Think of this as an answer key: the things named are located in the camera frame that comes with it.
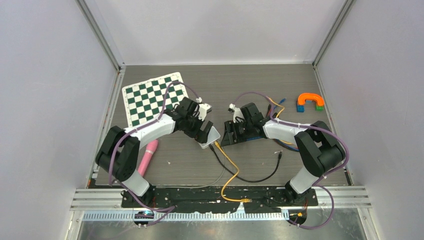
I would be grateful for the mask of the black network switch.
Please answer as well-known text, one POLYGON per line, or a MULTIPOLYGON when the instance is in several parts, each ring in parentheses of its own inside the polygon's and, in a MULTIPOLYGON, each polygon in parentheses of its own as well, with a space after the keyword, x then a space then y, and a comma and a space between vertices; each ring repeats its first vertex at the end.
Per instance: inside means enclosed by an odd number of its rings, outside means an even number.
POLYGON ((258 140, 258 139, 266 139, 266 137, 264 137, 264 136, 251 136, 251 137, 248 137, 246 139, 246 141, 253 141, 253 140, 258 140))

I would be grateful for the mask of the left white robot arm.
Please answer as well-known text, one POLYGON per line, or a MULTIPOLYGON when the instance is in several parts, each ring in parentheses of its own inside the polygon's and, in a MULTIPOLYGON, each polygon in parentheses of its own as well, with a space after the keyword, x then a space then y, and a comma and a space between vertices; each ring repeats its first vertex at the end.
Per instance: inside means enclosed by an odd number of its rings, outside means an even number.
POLYGON ((134 200, 141 207, 153 202, 150 183, 138 172, 140 149, 150 142, 181 131, 201 146, 215 141, 213 123, 206 120, 212 107, 184 97, 171 109, 163 108, 159 116, 133 128, 111 127, 95 157, 95 163, 108 172, 111 180, 118 180, 134 193, 134 200))

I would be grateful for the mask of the white router box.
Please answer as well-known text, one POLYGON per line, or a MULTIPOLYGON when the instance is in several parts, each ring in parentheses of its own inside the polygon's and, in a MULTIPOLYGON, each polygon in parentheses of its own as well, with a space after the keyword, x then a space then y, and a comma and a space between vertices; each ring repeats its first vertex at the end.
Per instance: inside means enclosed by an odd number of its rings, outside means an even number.
POLYGON ((214 126, 212 126, 208 135, 207 135, 206 142, 205 143, 199 143, 199 146, 202 149, 206 149, 209 145, 213 144, 214 142, 216 142, 220 138, 221 138, 220 133, 218 132, 218 130, 214 126))

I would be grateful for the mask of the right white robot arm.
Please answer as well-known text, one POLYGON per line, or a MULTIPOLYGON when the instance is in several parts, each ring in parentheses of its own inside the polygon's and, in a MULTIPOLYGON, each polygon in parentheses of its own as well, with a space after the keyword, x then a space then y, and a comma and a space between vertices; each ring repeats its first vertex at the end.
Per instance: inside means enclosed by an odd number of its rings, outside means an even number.
POLYGON ((276 115, 264 116, 252 102, 241 108, 230 104, 228 110, 233 119, 224 123, 222 147, 272 139, 292 143, 298 150, 303 167, 283 190, 291 205, 299 205, 313 184, 347 157, 341 142, 323 121, 303 124, 283 121, 276 115))

